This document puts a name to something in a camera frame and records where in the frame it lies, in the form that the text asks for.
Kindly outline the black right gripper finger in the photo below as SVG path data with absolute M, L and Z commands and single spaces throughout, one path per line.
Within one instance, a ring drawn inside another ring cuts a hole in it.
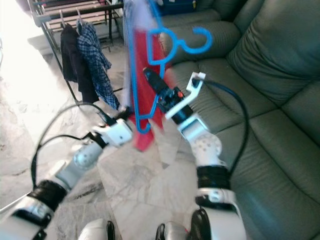
M 151 89 L 155 92 L 159 99 L 166 99 L 173 97 L 173 89 L 167 85 L 163 78 L 152 70 L 151 68 L 144 68 L 142 70 Z

